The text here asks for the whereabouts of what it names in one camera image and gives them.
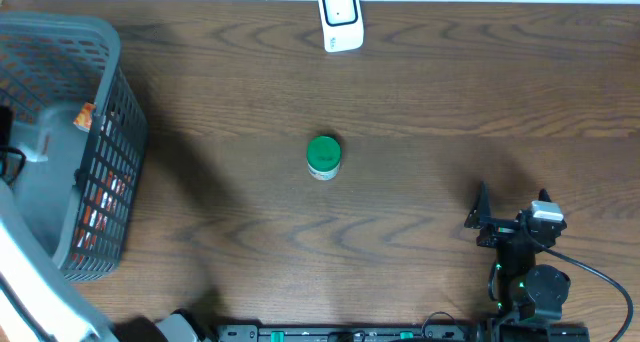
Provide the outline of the green lid jar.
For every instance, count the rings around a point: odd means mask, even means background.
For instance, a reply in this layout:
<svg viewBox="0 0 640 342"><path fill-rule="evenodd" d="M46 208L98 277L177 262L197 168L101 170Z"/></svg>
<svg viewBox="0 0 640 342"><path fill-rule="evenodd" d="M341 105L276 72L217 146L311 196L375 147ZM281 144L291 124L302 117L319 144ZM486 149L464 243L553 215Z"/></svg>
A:
<svg viewBox="0 0 640 342"><path fill-rule="evenodd" d="M333 179L341 166L342 149L336 139L330 136L314 137L306 152L309 173L317 180Z"/></svg>

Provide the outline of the small orange box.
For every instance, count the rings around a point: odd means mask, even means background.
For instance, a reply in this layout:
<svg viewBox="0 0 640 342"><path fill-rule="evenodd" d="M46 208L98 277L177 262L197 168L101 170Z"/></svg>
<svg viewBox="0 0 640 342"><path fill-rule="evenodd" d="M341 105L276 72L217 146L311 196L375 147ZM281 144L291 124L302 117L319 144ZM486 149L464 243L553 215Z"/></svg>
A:
<svg viewBox="0 0 640 342"><path fill-rule="evenodd" d="M86 102L75 117L73 121L74 126L83 132L89 132L92 126L95 110L96 105L94 103Z"/></svg>

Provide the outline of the long orange sachet pack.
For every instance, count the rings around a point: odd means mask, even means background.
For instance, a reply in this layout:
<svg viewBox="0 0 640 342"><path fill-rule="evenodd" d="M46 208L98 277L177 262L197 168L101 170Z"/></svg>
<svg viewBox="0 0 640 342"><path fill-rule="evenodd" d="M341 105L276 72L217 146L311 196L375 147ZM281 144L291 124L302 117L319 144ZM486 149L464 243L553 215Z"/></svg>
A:
<svg viewBox="0 0 640 342"><path fill-rule="evenodd" d="M79 266L94 262L98 269L110 268L120 258L135 176L128 152L119 124L105 116L72 240L71 260Z"/></svg>

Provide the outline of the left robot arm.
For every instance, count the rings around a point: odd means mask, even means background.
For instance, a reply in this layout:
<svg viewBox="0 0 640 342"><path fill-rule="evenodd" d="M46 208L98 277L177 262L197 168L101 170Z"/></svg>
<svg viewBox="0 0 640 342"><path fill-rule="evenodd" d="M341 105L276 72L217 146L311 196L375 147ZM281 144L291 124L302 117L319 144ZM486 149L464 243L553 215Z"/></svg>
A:
<svg viewBox="0 0 640 342"><path fill-rule="evenodd" d="M62 277L1 179L1 327L16 341L208 341L197 321L177 310L159 322L115 324Z"/></svg>

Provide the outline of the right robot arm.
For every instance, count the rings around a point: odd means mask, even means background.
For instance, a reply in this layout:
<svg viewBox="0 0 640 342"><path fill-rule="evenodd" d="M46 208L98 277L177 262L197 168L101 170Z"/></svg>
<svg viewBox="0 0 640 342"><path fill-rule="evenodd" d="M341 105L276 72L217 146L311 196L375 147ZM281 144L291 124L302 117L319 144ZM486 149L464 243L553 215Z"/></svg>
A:
<svg viewBox="0 0 640 342"><path fill-rule="evenodd" d="M546 190L512 219L492 215L482 183L464 226L476 229L476 245L496 251L488 281L497 314L477 326L476 341L549 341L551 323L562 318L570 278L536 255L555 245L567 224Z"/></svg>

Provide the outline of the white barcode scanner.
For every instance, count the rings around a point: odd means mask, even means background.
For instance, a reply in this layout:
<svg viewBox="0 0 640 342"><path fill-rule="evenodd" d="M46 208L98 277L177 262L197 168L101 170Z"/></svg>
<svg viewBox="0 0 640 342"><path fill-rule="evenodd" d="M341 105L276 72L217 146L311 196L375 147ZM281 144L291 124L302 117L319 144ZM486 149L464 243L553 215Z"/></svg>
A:
<svg viewBox="0 0 640 342"><path fill-rule="evenodd" d="M360 0L318 0L318 7L327 53L355 50L363 45Z"/></svg>

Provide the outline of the grey plastic basket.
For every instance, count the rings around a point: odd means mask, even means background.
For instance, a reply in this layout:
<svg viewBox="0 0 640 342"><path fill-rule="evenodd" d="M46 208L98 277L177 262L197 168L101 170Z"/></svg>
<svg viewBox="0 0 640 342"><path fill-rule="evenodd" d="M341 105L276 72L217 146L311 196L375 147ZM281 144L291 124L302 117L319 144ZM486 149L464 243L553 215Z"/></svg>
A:
<svg viewBox="0 0 640 342"><path fill-rule="evenodd" d="M95 17L36 12L1 16L1 172L24 222L64 277L93 281L113 272L125 249L149 126L120 67L115 29ZM89 132L73 121L86 103ZM71 260L82 194L101 123L112 116L135 171L123 249L110 268Z"/></svg>

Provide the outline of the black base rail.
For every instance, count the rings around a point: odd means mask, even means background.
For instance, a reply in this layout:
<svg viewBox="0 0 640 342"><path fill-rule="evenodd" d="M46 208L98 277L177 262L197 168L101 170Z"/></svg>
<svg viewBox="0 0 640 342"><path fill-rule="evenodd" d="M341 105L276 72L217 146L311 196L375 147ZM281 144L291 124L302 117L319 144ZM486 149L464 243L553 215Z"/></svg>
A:
<svg viewBox="0 0 640 342"><path fill-rule="evenodd" d="M215 336L221 342L472 342L472 341L550 341L589 342L584 327L554 327L525 330L508 327L503 337L487 337L477 327L453 324L418 326L258 326L251 324L219 325Z"/></svg>

